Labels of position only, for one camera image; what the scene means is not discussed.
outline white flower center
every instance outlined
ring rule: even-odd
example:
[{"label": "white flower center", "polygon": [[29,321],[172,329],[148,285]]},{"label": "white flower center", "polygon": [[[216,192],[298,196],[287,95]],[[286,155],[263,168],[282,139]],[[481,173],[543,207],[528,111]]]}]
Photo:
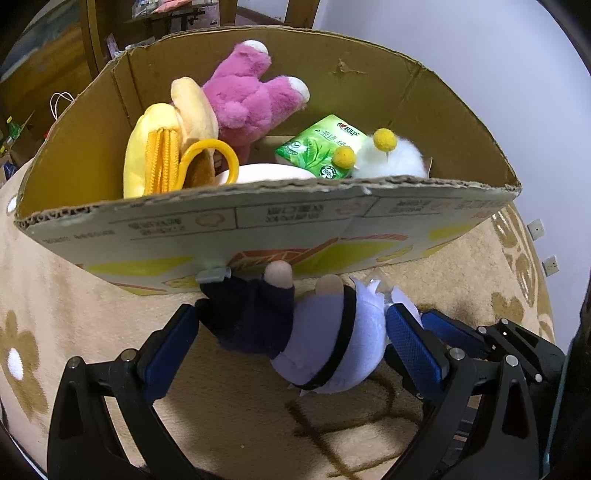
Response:
[{"label": "white flower center", "polygon": [[14,212],[14,209],[16,207],[17,207],[17,196],[15,195],[8,202],[8,205],[6,207],[6,213],[10,215],[12,212]]},{"label": "white flower center", "polygon": [[8,371],[17,380],[22,380],[25,374],[22,367],[21,356],[15,348],[11,348],[8,352]]}]

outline beige blanket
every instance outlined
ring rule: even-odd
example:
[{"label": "beige blanket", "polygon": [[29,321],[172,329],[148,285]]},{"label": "beige blanket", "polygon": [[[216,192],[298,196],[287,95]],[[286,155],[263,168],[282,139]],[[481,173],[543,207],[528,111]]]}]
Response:
[{"label": "beige blanket", "polygon": [[[0,189],[0,397],[10,432],[45,468],[66,361],[107,361],[139,347],[197,295],[134,296],[17,231],[11,200],[25,169]],[[513,205],[429,258],[357,276],[380,278],[383,290],[399,286],[419,306],[472,326],[507,317],[554,340],[544,278]],[[142,463],[109,406],[129,457]],[[418,400],[384,365],[346,393],[299,397],[266,358],[226,352],[205,328],[155,407],[196,466],[232,480],[379,479],[421,420]]]}]

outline blue gripper pad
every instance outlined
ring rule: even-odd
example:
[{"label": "blue gripper pad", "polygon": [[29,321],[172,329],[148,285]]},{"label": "blue gripper pad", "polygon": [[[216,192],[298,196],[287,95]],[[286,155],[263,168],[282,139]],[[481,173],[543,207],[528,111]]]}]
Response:
[{"label": "blue gripper pad", "polygon": [[199,321],[192,305],[181,305],[162,330],[152,333],[142,349],[137,371],[148,403],[164,398],[191,347]]},{"label": "blue gripper pad", "polygon": [[443,398],[443,380],[447,372],[441,371],[439,362],[421,340],[424,334],[432,334],[422,330],[401,303],[386,311],[386,332],[414,385],[424,398],[438,403]]},{"label": "blue gripper pad", "polygon": [[449,318],[438,310],[421,315],[425,330],[430,330],[451,347],[461,348],[471,358],[486,358],[490,349],[482,336],[459,320]]}]

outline wall outlet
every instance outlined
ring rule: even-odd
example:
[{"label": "wall outlet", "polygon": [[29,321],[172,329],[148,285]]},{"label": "wall outlet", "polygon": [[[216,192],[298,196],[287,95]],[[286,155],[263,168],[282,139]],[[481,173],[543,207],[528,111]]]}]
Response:
[{"label": "wall outlet", "polygon": [[542,266],[544,267],[544,273],[546,277],[550,275],[554,275],[558,271],[558,262],[556,261],[556,256],[552,255],[550,258],[546,258],[542,262]]},{"label": "wall outlet", "polygon": [[530,231],[533,240],[537,240],[544,235],[544,225],[542,225],[542,220],[539,218],[536,218],[533,222],[529,223],[527,229]]}]

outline yellow pom-pom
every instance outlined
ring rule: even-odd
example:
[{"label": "yellow pom-pom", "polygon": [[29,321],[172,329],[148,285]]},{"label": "yellow pom-pom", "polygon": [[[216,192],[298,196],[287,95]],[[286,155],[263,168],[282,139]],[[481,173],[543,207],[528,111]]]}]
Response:
[{"label": "yellow pom-pom", "polygon": [[374,145],[375,148],[381,150],[382,152],[391,152],[396,148],[396,144],[398,140],[396,139],[396,135],[391,130],[387,128],[380,128],[376,133],[374,133]]},{"label": "yellow pom-pom", "polygon": [[355,165],[356,155],[351,147],[346,145],[338,147],[333,154],[332,163],[334,166],[344,170],[350,170]]}]

